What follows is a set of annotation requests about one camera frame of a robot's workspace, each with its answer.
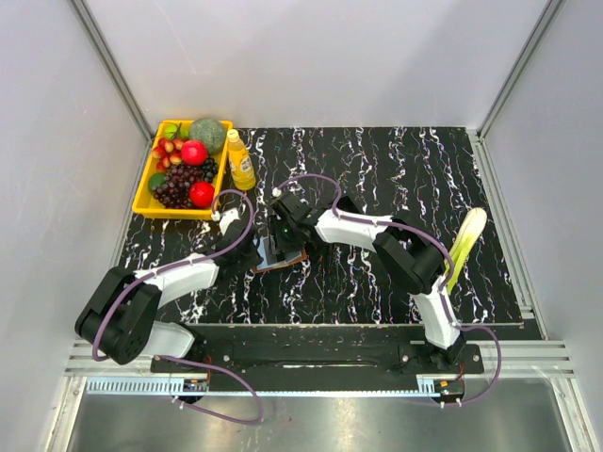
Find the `brown leather card holder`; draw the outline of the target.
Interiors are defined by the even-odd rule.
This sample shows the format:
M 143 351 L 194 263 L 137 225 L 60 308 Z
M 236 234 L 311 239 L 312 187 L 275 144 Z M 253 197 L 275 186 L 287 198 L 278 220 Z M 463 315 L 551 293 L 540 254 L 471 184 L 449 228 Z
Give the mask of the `brown leather card holder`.
M 268 272 L 276 269 L 294 266 L 307 259 L 305 250 L 301 251 L 273 251 L 268 237 L 260 237 L 257 240 L 256 249 L 261 262 L 253 268 L 255 274 Z

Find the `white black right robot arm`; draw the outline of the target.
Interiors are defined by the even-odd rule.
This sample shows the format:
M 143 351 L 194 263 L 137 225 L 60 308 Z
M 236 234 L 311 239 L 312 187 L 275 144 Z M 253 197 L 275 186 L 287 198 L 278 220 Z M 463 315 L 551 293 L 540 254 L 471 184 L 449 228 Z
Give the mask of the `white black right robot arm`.
M 376 253 L 392 283 L 410 294 L 431 345 L 429 362 L 447 373 L 458 366 L 464 339 L 454 326 L 445 280 L 443 247 L 436 246 L 407 216 L 362 214 L 352 198 L 335 205 L 311 206 L 295 194 L 275 188 L 269 216 L 269 243 L 278 253 L 342 244 Z

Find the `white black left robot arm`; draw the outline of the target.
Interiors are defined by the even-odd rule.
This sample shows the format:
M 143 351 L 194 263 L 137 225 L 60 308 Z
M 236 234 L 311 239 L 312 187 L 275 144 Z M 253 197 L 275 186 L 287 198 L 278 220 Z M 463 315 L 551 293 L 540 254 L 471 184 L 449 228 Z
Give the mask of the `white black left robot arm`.
M 106 273 L 74 324 L 75 333 L 92 345 L 94 360 L 125 365 L 140 356 L 168 355 L 182 371 L 201 367 L 201 336 L 155 316 L 168 303 L 262 262 L 250 220 L 241 219 L 233 208 L 222 215 L 219 226 L 220 236 L 208 254 L 194 252 L 134 272 L 115 266 Z

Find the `black plastic card box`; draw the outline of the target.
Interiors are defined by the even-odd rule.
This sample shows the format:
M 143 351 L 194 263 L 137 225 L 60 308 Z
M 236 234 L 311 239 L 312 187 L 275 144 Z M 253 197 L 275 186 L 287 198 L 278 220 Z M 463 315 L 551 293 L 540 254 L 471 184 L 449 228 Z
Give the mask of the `black plastic card box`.
M 348 195 L 341 196 L 338 199 L 334 200 L 330 209 L 331 210 L 335 209 L 338 212 L 345 212 L 345 213 L 351 213 L 351 214 L 359 214 L 360 213 L 356 203 Z

